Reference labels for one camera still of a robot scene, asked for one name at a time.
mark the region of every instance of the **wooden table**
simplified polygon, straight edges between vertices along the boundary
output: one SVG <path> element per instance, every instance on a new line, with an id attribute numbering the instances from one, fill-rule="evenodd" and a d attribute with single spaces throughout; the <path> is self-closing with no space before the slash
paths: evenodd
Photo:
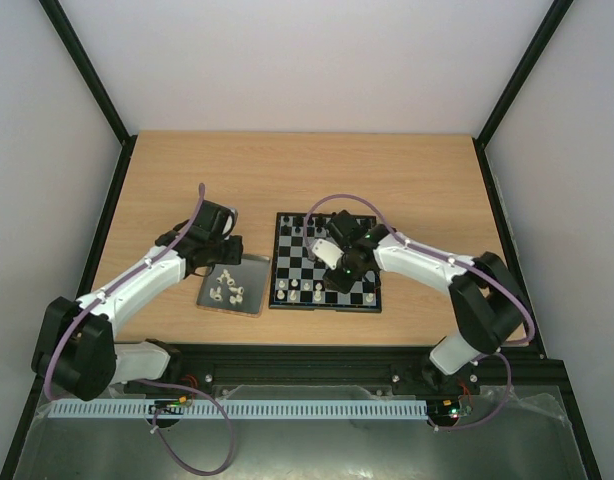
<path id="1" fill-rule="evenodd" d="M 307 211 L 339 192 L 365 197 L 396 228 L 456 253 L 502 256 L 472 140 L 466 135 L 142 132 L 95 286 L 132 265 L 206 198 L 238 209 L 246 253 L 272 256 L 278 211 Z M 322 211 L 347 208 L 334 201 Z M 161 294 L 119 340 L 303 345 L 432 345 L 456 329 L 448 297 L 383 274 L 381 314 L 269 310 L 259 318 L 196 307 L 202 279 Z"/>

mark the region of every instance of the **transparent acrylic panel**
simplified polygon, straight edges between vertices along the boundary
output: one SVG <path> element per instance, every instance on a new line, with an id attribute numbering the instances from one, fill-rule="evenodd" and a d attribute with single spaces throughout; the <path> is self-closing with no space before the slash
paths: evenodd
<path id="1" fill-rule="evenodd" d="M 474 419 L 502 387 L 475 397 Z M 233 399 L 359 399 L 360 388 L 240 387 Z M 389 401 L 388 392 L 380 400 Z M 186 479 L 143 420 L 48 419 L 30 429 L 16 479 Z M 490 423 L 434 433 L 424 421 L 235 421 L 237 454 L 221 479 L 536 479 L 586 478 L 557 387 L 517 387 Z M 167 429 L 174 450 L 196 468 L 222 463 L 222 421 L 182 420 Z"/>

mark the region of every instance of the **black metal frame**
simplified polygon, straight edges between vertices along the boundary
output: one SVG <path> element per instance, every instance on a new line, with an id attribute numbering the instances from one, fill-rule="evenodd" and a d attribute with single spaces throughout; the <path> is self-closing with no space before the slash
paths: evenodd
<path id="1" fill-rule="evenodd" d="M 123 146 L 78 288 L 78 295 L 81 295 L 92 288 L 137 137 L 127 132 L 59 2 L 57 0 L 39 0 L 39 2 Z M 572 2 L 573 0 L 554 0 L 478 139 L 473 140 L 507 265 L 525 293 L 527 290 L 516 249 L 485 148 Z M 264 383 L 386 386 L 391 385 L 390 379 L 394 368 L 406 367 L 411 364 L 412 358 L 430 350 L 430 347 L 270 347 L 195 344 L 175 346 L 183 353 L 187 365 L 195 370 L 211 373 L 214 385 Z M 515 384 L 559 387 L 567 414 L 573 424 L 587 475 L 592 479 L 600 478 L 598 465 L 563 362 L 545 358 L 538 330 L 536 338 L 530 345 L 506 348 L 503 351 L 511 363 Z M 506 372 L 495 359 L 485 359 L 478 367 L 478 377 L 481 384 L 503 384 L 506 381 Z M 41 389 L 42 382 L 36 378 L 5 461 L 1 479 L 13 478 Z"/>

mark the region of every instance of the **white cable carrier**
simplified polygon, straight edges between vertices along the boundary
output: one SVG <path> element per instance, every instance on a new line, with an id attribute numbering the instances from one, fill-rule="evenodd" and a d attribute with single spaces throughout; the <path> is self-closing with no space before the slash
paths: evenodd
<path id="1" fill-rule="evenodd" d="M 62 399 L 52 402 L 49 418 L 145 419 L 162 400 L 95 399 L 83 402 Z M 424 400 L 220 400 L 234 420 L 427 420 Z M 207 400 L 191 407 L 172 407 L 159 418 L 222 419 Z"/>

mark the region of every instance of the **black bracket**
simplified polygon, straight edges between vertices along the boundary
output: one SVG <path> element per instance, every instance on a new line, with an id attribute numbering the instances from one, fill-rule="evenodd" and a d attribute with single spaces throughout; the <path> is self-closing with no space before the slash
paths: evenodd
<path id="1" fill-rule="evenodd" d="M 208 200 L 203 204 L 187 234 L 178 242 L 174 250 L 185 259 L 185 277 L 192 275 L 196 269 L 216 265 L 239 265 L 243 254 L 243 238 L 232 235 L 231 229 L 223 233 L 227 221 L 231 218 L 233 229 L 235 214 L 226 207 Z M 178 236 L 187 221 L 179 223 L 173 230 L 161 235 L 156 246 L 169 245 Z"/>
<path id="2" fill-rule="evenodd" d="M 325 288 L 349 293 L 353 285 L 367 272 L 378 272 L 374 250 L 389 232 L 382 224 L 372 226 L 369 219 L 358 224 L 347 210 L 341 210 L 325 228 L 338 247 L 345 252 L 335 269 L 328 268 L 325 271 Z"/>
<path id="3" fill-rule="evenodd" d="M 178 361 L 176 361 L 176 366 L 173 367 L 171 370 L 166 371 L 165 374 L 157 380 L 158 382 L 174 383 L 174 384 L 181 384 L 181 385 L 186 384 L 186 382 L 182 379 L 182 376 L 189 374 L 189 375 L 193 375 L 198 380 L 198 390 L 208 395 L 212 394 L 214 385 L 216 384 L 216 379 L 214 377 L 215 366 L 213 363 L 194 362 L 193 368 L 191 370 L 187 369 L 186 367 L 184 367 L 184 364 L 183 364 L 183 356 L 177 348 L 172 347 L 171 345 L 163 344 L 161 342 L 157 343 L 156 341 L 153 341 L 153 340 L 149 340 L 149 341 L 152 343 L 156 343 L 156 345 L 160 347 L 172 349 L 173 351 L 176 352 L 176 358 L 178 359 Z M 170 396 L 180 397 L 181 393 L 183 392 L 175 388 L 163 389 L 159 387 L 152 387 L 150 385 L 145 385 L 144 383 L 128 382 L 127 385 L 125 385 L 124 393 L 143 394 L 143 395 L 146 395 L 147 397 L 162 398 L 162 397 L 170 397 Z"/>
<path id="4" fill-rule="evenodd" d="M 45 311 L 31 368 L 45 376 L 56 344 L 81 311 L 76 302 L 58 297 Z M 105 391 L 116 372 L 114 335 L 106 315 L 83 319 L 58 359 L 53 382 L 82 400 Z"/>
<path id="5" fill-rule="evenodd" d="M 518 283 L 498 255 L 486 252 L 474 259 L 474 265 L 527 306 Z M 487 296 L 481 292 L 484 288 L 489 288 Z M 523 323 L 522 314 L 507 297 L 469 272 L 454 277 L 449 296 L 460 334 L 479 352 L 493 354 Z"/>
<path id="6" fill-rule="evenodd" d="M 463 394 L 459 382 L 465 384 L 473 394 L 477 394 L 479 386 L 473 382 L 474 366 L 466 364 L 453 375 L 440 375 L 428 355 L 416 356 L 411 363 L 395 363 L 389 367 L 389 381 L 394 395 L 414 395 L 425 400 L 453 399 Z"/>

